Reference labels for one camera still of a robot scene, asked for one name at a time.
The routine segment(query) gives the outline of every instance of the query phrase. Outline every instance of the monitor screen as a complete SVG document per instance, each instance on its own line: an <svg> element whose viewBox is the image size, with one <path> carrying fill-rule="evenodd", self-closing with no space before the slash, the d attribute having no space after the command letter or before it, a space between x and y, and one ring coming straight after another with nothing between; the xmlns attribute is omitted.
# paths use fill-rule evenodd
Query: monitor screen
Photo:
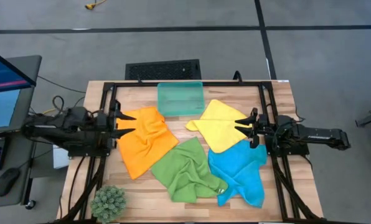
<svg viewBox="0 0 371 224"><path fill-rule="evenodd" d="M0 91L31 87L32 83L17 68L0 57Z"/></svg>

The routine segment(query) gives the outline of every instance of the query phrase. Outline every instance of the towel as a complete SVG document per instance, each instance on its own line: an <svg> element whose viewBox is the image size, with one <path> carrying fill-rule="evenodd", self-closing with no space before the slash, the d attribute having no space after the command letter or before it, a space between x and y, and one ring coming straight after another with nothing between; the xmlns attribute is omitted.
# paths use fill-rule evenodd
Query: towel
<svg viewBox="0 0 371 224"><path fill-rule="evenodd" d="M266 146L251 149L246 140L220 154L209 150L210 170L228 184L228 189L217 196L218 205L222 206L231 197L240 194L248 204L261 208L265 192L259 167L266 164L266 159Z"/></svg>
<svg viewBox="0 0 371 224"><path fill-rule="evenodd" d="M195 203L197 197L213 197L227 189L222 179L210 173L206 153L197 138L170 150L151 170L173 202Z"/></svg>
<svg viewBox="0 0 371 224"><path fill-rule="evenodd" d="M143 175L179 141L168 130L164 117L155 107L124 112L136 120L117 119L118 128L135 128L117 140L123 162L134 180Z"/></svg>
<svg viewBox="0 0 371 224"><path fill-rule="evenodd" d="M199 120L189 121L186 128L199 131L211 150L216 153L224 152L246 136L234 127L248 127L235 123L235 120L247 118L243 113L220 102L210 101Z"/></svg>

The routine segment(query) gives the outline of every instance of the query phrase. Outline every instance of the teal plastic bin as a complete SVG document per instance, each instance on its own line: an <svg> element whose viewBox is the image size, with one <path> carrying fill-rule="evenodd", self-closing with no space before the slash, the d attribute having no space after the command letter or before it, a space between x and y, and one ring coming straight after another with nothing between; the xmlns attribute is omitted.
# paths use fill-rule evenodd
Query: teal plastic bin
<svg viewBox="0 0 371 224"><path fill-rule="evenodd" d="M158 111L163 116L202 114L205 110L202 82L158 84Z"/></svg>

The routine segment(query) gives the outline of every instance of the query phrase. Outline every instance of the wooden table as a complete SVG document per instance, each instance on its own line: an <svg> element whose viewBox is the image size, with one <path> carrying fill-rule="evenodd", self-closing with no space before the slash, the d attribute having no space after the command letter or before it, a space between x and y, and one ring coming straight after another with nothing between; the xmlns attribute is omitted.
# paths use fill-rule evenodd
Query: wooden table
<svg viewBox="0 0 371 224"><path fill-rule="evenodd" d="M104 81L90 81L88 83L84 107L90 111L99 109ZM273 81L273 91L279 114L286 114L297 119L295 105L289 82ZM244 114L250 114L253 107L261 112L261 104L257 87L253 86L207 86L204 87L205 104L210 100L220 100ZM145 106L156 106L156 87L121 87L118 88L116 99L121 102L122 111L134 110ZM184 116L166 118L166 124L172 133L184 142L197 136L205 151L208 145L199 132L188 131L185 128L190 119L198 119L199 116ZM317 194L314 177L309 163L301 156L288 156L292 172L294 188L307 206L318 216L322 216L321 205ZM75 181L71 206L75 204L85 187L89 158L86 158L80 167ZM68 196L71 188L75 169L80 158L71 160L68 168L65 185L62 192L63 215L68 206ZM126 167L123 164L121 154L117 149L112 150L106 160L103 185L116 185L124 188L128 201L126 211L118 222L258 222L258 221L281 221L281 213L277 191L274 181L271 160L260 169L261 181L265 187L265 202L263 208L249 206L238 195L231 198L222 207L217 206L217 199L199 198L197 203L174 203L171 202L166 188L155 179L151 171L136 180L131 180ZM284 189L288 216L292 217L291 205L287 191ZM89 197L86 218L91 218L90 201L94 192Z"/></svg>

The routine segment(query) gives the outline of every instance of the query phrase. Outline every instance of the computer mouse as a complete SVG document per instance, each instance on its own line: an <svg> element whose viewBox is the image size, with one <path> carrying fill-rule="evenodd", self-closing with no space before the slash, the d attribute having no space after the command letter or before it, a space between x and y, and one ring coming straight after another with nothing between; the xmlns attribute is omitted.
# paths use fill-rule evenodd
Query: computer mouse
<svg viewBox="0 0 371 224"><path fill-rule="evenodd" d="M0 176L0 197L5 196L11 190L19 176L18 168L10 168Z"/></svg>

